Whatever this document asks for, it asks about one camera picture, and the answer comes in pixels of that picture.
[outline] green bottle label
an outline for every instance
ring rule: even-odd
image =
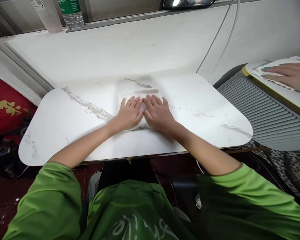
[[[80,10],[78,0],[58,0],[62,14],[73,14]]]

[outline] white wall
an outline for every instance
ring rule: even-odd
[[[214,84],[239,64],[300,55],[300,0],[241,3],[221,57],[235,13],[236,4],[72,33],[28,33],[2,41],[53,87],[196,71]]]
[[[216,40],[197,72],[210,84],[213,85],[228,70],[243,63],[300,55],[300,0],[263,0],[241,3],[233,35],[220,58],[235,11],[236,6],[231,5]]]
[[[196,72],[228,8],[3,40],[54,87],[154,72]]]

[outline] white plastic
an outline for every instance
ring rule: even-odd
[[[62,31],[62,24],[53,0],[30,0],[30,2],[49,33]]]

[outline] person's hand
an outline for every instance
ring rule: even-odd
[[[125,105],[126,99],[121,102],[117,116],[109,123],[115,133],[129,130],[135,127],[143,117],[143,110],[140,110],[143,100],[140,97],[131,97]]]
[[[155,95],[147,95],[146,98],[143,98],[143,101],[146,105],[144,116],[150,126],[163,133],[169,131],[176,121],[169,110],[169,103],[167,100],[163,98],[162,102],[161,99]]]
[[[287,63],[280,66],[262,69],[263,72],[278,73],[283,76],[265,75],[266,79],[285,83],[300,92],[300,63]]]

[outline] gray radiator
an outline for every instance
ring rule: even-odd
[[[240,71],[217,90],[251,123],[253,140],[277,150],[300,150],[300,117],[252,84]]]

